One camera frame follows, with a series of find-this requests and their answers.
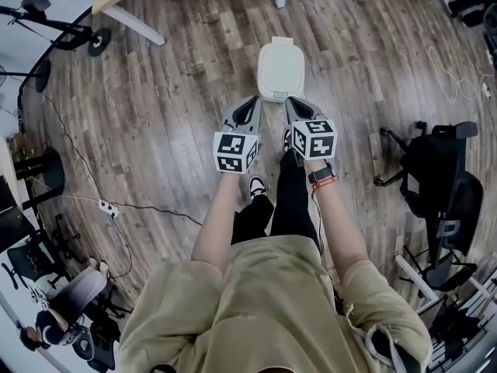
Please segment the black office chair green seat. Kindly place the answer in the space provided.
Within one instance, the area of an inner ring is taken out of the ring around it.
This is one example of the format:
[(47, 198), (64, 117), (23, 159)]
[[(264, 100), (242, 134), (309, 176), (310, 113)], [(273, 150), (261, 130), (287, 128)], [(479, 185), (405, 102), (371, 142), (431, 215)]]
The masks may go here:
[(48, 281), (50, 286), (55, 288), (55, 284), (61, 278), (67, 281), (71, 280), (64, 259), (75, 260), (80, 264), (86, 262), (86, 258), (80, 259), (70, 248), (70, 242), (80, 239), (81, 235), (76, 232), (73, 236), (65, 238), (61, 226), (63, 220), (63, 215), (57, 214), (55, 216), (56, 228), (50, 236), (45, 229), (38, 229), (28, 237), (22, 246), (7, 250), (7, 257), (12, 266), (8, 267), (2, 263), (2, 267), (10, 276), (12, 285), (16, 290), (19, 289), (16, 277), (25, 288), (28, 288), (24, 279), (36, 282), (50, 274), (56, 274), (52, 281)]

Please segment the black coat rack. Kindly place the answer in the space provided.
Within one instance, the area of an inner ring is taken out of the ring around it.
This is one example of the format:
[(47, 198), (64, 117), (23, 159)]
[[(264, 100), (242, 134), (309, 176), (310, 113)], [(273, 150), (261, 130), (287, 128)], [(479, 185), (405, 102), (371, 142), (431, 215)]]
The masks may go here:
[(108, 28), (94, 31), (90, 26), (83, 26), (75, 23), (67, 23), (48, 19), (46, 13), (35, 10), (26, 11), (22, 6), (18, 9), (0, 5), (0, 14), (10, 16), (12, 20), (9, 24), (17, 23), (25, 29), (40, 36), (40, 33), (28, 27), (24, 21), (36, 23), (55, 30), (60, 30), (63, 34), (71, 35), (70, 40), (51, 40), (51, 45), (62, 51), (74, 51), (76, 48), (88, 44), (88, 53), (91, 57), (98, 57), (108, 46), (111, 32)]

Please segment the dark round fan head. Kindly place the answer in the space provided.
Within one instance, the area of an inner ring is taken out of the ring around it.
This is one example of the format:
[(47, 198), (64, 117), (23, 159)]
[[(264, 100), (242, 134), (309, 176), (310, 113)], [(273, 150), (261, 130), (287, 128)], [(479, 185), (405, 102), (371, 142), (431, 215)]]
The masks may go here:
[(74, 352), (83, 360), (91, 361), (95, 356), (95, 346), (90, 329), (82, 326), (72, 343)]

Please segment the black floor fan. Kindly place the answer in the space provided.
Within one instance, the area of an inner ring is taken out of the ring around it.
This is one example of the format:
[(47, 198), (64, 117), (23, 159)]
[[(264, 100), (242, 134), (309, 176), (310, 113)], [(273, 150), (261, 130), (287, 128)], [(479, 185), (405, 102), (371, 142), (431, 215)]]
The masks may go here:
[(24, 78), (34, 78), (35, 86), (34, 89), (38, 93), (42, 93), (48, 83), (50, 77), (51, 62), (45, 59), (34, 72), (16, 72), (16, 71), (6, 71), (3, 66), (0, 65), (0, 86), (2, 86), (7, 77), (21, 76)]

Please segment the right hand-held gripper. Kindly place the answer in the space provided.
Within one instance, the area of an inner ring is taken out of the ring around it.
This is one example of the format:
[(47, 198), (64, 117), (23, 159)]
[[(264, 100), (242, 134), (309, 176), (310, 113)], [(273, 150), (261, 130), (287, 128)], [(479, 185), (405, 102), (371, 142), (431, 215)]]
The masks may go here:
[(337, 145), (334, 122), (326, 120), (321, 109), (306, 99), (288, 97), (285, 109), (294, 151), (306, 161), (333, 159)]

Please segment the beige t-shirt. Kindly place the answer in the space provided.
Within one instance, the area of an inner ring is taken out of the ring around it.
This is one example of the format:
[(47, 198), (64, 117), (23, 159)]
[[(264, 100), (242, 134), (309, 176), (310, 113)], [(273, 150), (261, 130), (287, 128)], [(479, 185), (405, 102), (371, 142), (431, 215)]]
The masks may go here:
[(231, 248), (222, 274), (199, 261), (163, 260), (120, 338), (119, 373), (424, 372), (428, 330), (368, 260), (341, 284), (344, 315), (312, 240), (272, 236)]

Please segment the white pedal trash bin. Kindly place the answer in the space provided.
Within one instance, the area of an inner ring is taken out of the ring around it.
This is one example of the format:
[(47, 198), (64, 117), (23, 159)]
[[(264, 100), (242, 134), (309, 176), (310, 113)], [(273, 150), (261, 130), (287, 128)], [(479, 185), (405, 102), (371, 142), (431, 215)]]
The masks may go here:
[(257, 86), (268, 102), (283, 103), (304, 96), (305, 58), (291, 37), (272, 37), (259, 52)]

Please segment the person's left forearm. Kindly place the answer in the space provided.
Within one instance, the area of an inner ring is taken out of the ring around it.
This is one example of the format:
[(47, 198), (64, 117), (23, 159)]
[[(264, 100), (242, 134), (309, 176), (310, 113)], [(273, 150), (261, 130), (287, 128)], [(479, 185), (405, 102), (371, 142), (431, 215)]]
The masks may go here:
[(225, 273), (233, 235), (240, 176), (223, 173), (193, 247), (192, 260), (202, 261)]

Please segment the black trousers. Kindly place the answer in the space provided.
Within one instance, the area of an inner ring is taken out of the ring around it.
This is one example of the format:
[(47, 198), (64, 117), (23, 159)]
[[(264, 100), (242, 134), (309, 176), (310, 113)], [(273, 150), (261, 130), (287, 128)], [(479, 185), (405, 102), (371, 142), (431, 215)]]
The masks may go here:
[(293, 150), (283, 154), (276, 189), (276, 203), (266, 195), (257, 196), (235, 214), (231, 243), (249, 241), (270, 235), (301, 235), (314, 241), (319, 251), (322, 245), (308, 211), (308, 189), (304, 168)]

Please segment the black smartwatch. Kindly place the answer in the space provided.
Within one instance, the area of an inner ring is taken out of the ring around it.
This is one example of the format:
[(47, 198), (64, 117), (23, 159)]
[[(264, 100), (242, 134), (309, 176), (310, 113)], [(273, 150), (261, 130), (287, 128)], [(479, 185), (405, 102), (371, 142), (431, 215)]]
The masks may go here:
[(308, 174), (308, 180), (311, 185), (315, 185), (327, 179), (333, 179), (333, 178), (335, 178), (335, 174), (333, 172), (331, 165), (328, 162), (325, 163), (324, 167), (320, 169), (313, 169)]

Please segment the black mesh office chair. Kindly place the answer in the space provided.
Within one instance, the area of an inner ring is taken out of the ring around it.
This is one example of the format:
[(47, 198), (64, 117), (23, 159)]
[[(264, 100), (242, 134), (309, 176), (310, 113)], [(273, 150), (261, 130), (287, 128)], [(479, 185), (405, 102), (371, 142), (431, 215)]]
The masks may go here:
[(374, 185), (387, 187), (401, 181), (401, 195), (411, 212), (426, 222), (429, 259), (437, 264), (442, 249), (466, 256), (478, 224), (483, 187), (465, 169), (467, 139), (478, 135), (475, 122), (436, 125), (426, 132), (427, 123), (415, 125), (421, 134), (405, 143), (391, 129), (382, 127), (404, 151), (401, 171), (388, 180), (374, 178)]

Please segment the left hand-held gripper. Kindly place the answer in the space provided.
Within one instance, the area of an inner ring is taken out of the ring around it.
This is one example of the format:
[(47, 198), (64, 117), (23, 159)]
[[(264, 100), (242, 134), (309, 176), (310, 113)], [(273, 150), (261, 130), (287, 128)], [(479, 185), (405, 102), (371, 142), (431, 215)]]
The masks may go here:
[(223, 116), (223, 125), (214, 133), (213, 157), (222, 173), (245, 174), (259, 153), (262, 102), (248, 96), (232, 104)]

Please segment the black folding chair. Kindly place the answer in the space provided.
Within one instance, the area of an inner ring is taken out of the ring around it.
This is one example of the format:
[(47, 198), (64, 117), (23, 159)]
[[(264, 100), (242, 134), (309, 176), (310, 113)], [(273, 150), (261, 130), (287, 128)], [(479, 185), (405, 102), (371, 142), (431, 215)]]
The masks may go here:
[(462, 261), (452, 250), (446, 249), (436, 263), (429, 257), (429, 249), (413, 253), (407, 246), (398, 253), (394, 261), (400, 267), (401, 281), (413, 284), (417, 296), (430, 301), (437, 298), (436, 293), (450, 293), (474, 280), (478, 265)]

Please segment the white power strip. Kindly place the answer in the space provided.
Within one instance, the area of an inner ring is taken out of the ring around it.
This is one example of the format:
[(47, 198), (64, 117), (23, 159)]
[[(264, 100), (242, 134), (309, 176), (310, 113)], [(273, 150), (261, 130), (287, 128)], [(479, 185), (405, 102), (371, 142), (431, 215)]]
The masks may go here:
[(119, 215), (118, 207), (106, 200), (99, 200), (98, 206), (101, 211), (107, 213), (111, 218), (116, 218)]

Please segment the person's right forearm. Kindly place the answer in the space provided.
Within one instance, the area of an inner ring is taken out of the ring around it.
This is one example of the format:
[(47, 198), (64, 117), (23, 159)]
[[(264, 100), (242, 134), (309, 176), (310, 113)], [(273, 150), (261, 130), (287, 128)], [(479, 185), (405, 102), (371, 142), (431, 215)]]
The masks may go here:
[(325, 236), (340, 282), (355, 263), (369, 260), (363, 235), (339, 192), (337, 182), (315, 190)]

